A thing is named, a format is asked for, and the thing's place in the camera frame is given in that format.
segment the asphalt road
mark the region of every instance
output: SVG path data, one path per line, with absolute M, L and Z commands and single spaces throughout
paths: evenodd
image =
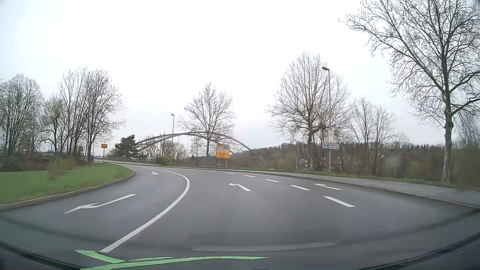
M 135 260 L 130 263 L 265 257 L 135 267 L 146 270 L 319 270 L 390 263 L 480 231 L 480 215 L 470 208 L 346 184 L 127 167 L 136 176 L 123 183 L 0 213 L 0 241 L 85 267 L 110 263 L 75 250 Z

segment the sidewalk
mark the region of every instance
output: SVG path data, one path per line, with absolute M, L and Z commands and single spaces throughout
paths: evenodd
M 123 162 L 123 161 L 106 160 L 105 162 L 124 163 L 124 164 L 133 164 L 133 165 L 160 166 L 156 164 L 144 164 L 144 163 L 135 163 L 135 162 Z M 211 170 L 211 168 L 210 169 L 187 168 L 187 167 L 177 167 L 177 168 Z M 361 186 L 367 186 L 367 187 L 373 187 L 373 188 L 386 189 L 389 191 L 396 191 L 396 192 L 401 192 L 401 193 L 406 193 L 406 194 L 416 195 L 421 197 L 439 199 L 443 201 L 454 202 L 454 203 L 463 204 L 463 205 L 480 209 L 480 191 L 473 191 L 473 190 L 460 191 L 455 188 L 434 186 L 434 185 L 414 184 L 414 183 L 388 181 L 388 180 L 336 177 L 336 176 L 307 174 L 307 173 L 248 171 L 248 170 L 230 170 L 230 169 L 222 169 L 222 170 L 233 171 L 233 172 L 250 172 L 250 173 L 263 173 L 263 174 L 273 174 L 273 175 L 287 175 L 287 176 L 306 178 L 306 179 L 312 179 L 312 180 L 317 179 L 317 180 L 332 181 L 332 182 L 339 182 L 339 183 L 346 183 L 346 184 L 355 184 L 355 185 L 361 185 Z

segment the yellow direction sign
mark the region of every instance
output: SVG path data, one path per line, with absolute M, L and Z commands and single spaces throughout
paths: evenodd
M 219 159 L 229 159 L 230 145 L 216 144 L 216 157 Z

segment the overcast sky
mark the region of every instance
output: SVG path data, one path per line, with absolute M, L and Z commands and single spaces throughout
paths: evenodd
M 187 116 L 184 105 L 211 82 L 234 97 L 234 137 L 257 148 L 285 141 L 264 109 L 306 50 L 344 76 L 351 99 L 365 96 L 394 112 L 410 142 L 442 143 L 442 128 L 419 125 L 402 97 L 392 97 L 387 60 L 372 57 L 366 36 L 339 22 L 358 7 L 358 0 L 0 0 L 0 78 L 22 73 L 48 97 L 68 69 L 107 69 L 125 104 L 116 117 L 127 121 L 110 144 L 170 133 L 170 114 Z

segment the white arrow road marking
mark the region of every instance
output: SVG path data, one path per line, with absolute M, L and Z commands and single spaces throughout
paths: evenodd
M 117 240 L 116 242 L 114 242 L 113 244 L 107 246 L 106 248 L 100 250 L 100 252 L 104 252 L 104 253 L 108 253 L 110 251 L 112 251 L 114 248 L 120 246 L 123 242 L 127 241 L 128 239 L 134 237 L 137 233 L 143 231 L 146 227 L 152 225 L 155 221 L 157 221 L 159 218 L 163 217 L 163 215 L 165 215 L 168 211 L 170 211 L 176 204 L 178 204 L 178 202 L 185 196 L 185 194 L 187 194 L 189 188 L 190 188 L 190 180 L 188 180 L 187 177 L 181 175 L 181 174 L 178 174 L 176 172 L 170 172 L 170 171 L 166 171 L 166 170 L 161 170 L 161 169 L 155 169 L 155 170 L 158 170 L 158 171 L 164 171 L 164 172 L 169 172 L 169 173 L 173 173 L 173 174 L 176 174 L 176 175 L 180 175 L 181 177 L 185 178 L 185 180 L 187 180 L 187 187 L 185 188 L 185 190 L 183 191 L 183 193 L 180 195 L 180 197 L 178 197 L 171 205 L 169 205 L 167 208 L 165 208 L 165 210 L 163 210 L 160 214 L 154 216 L 151 220 L 147 221 L 147 223 L 143 224 L 142 226 L 136 228 L 133 232 L 127 234 L 126 236 L 120 238 L 119 240 Z
M 248 188 L 246 188 L 246 187 L 244 187 L 244 186 L 242 186 L 242 185 L 240 185 L 240 184 L 232 184 L 232 183 L 229 183 L 228 185 L 231 185 L 231 186 L 236 186 L 236 185 L 237 185 L 237 186 L 243 188 L 243 190 L 245 190 L 245 191 L 251 191 L 250 189 L 248 189 Z
M 341 190 L 339 188 L 329 187 L 329 186 L 326 186 L 324 184 L 314 184 L 314 185 L 321 186 L 321 187 L 326 187 L 326 188 L 331 188 L 331 189 L 335 189 L 335 190 Z
M 296 185 L 290 185 L 292 187 L 296 187 L 296 188 L 299 188 L 299 189 L 303 189 L 303 190 L 309 190 L 308 188 L 304 188 L 304 187 L 301 187 L 301 186 L 296 186 Z
M 117 202 L 117 201 L 126 199 L 126 198 L 128 198 L 128 197 L 132 197 L 132 196 L 135 196 L 135 194 L 130 194 L 130 195 L 127 195 L 127 196 L 123 196 L 123 197 L 121 197 L 121 198 L 115 199 L 115 200 L 113 200 L 113 201 L 110 201 L 110 202 L 108 202 L 108 203 L 104 203 L 104 204 L 101 204 L 101 205 L 94 205 L 94 204 L 97 204 L 97 203 L 92 203 L 92 204 L 86 204 L 86 205 L 77 206 L 77 207 L 73 208 L 72 210 L 65 212 L 64 214 L 70 213 L 70 212 L 73 212 L 73 211 L 75 211 L 75 210 L 82 209 L 82 208 L 85 208 L 85 209 L 97 208 L 97 207 L 100 207 L 100 206 L 104 206 L 104 205 L 107 205 L 107 204 L 111 204 L 111 203 L 114 203 L 114 202 Z
M 338 200 L 338 199 L 335 199 L 335 198 L 332 198 L 332 197 L 329 197 L 329 196 L 324 196 L 324 198 L 327 198 L 327 199 L 329 199 L 329 200 L 332 200 L 332 201 L 334 201 L 334 202 L 336 202 L 336 203 L 339 203 L 339 204 L 341 204 L 341 205 L 343 205 L 343 206 L 346 206 L 346 207 L 354 207 L 354 206 L 351 205 L 351 204 L 348 204 L 348 203 L 346 203 L 346 202 L 342 202 L 341 200 Z

